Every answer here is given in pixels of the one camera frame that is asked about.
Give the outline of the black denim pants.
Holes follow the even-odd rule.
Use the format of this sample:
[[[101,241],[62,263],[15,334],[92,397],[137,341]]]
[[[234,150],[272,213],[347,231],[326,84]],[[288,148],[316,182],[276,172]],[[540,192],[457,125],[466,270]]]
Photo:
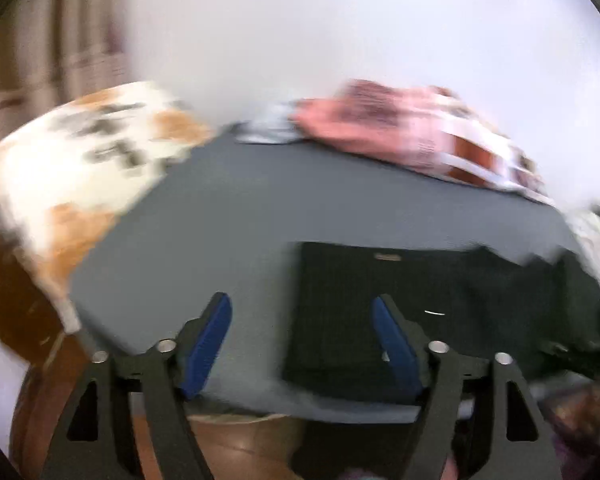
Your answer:
[[[398,250],[304,243],[281,377],[329,398],[411,403],[373,329],[389,295],[406,320],[465,356],[513,356],[528,380],[557,375],[548,344],[600,348],[600,286],[564,250],[524,263],[490,248]]]

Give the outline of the white floral orange pillow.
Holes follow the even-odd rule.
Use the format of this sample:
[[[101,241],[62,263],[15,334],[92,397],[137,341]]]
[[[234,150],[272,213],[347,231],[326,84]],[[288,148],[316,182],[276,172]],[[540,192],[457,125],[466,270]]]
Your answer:
[[[172,166],[213,132],[169,92],[136,81],[82,96],[0,142],[0,233],[58,312],[81,323],[71,274]]]

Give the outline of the grey mesh mattress pad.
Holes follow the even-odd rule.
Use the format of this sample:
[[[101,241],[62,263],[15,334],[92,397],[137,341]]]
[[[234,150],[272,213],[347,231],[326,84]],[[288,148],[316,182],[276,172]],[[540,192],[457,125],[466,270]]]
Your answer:
[[[71,278],[82,336],[140,353],[226,292],[233,319],[204,400],[323,422],[400,424],[417,408],[321,398],[280,377],[294,246],[305,240],[402,249],[488,246],[521,261],[577,241],[556,209],[323,148],[196,148],[125,214]]]

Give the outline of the pink and plaid folded blanket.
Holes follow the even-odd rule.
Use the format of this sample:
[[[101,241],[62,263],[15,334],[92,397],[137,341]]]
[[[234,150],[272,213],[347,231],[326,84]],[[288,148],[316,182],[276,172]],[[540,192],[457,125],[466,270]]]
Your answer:
[[[552,203],[533,160],[442,87],[353,80],[339,96],[301,101],[291,120],[307,138],[344,153]]]

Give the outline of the light blue white cloth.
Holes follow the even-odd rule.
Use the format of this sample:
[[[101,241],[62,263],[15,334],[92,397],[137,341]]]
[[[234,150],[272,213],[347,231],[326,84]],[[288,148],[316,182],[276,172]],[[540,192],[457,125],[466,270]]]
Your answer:
[[[265,145],[301,142],[303,133],[293,121],[298,105],[298,101],[286,101],[266,107],[259,116],[238,127],[236,141]]]

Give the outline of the beige striped curtain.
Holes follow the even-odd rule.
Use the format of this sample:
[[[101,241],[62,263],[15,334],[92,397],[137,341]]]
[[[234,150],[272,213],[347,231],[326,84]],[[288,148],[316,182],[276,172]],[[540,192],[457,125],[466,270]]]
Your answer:
[[[125,0],[12,0],[0,16],[0,141],[53,108],[131,77]]]

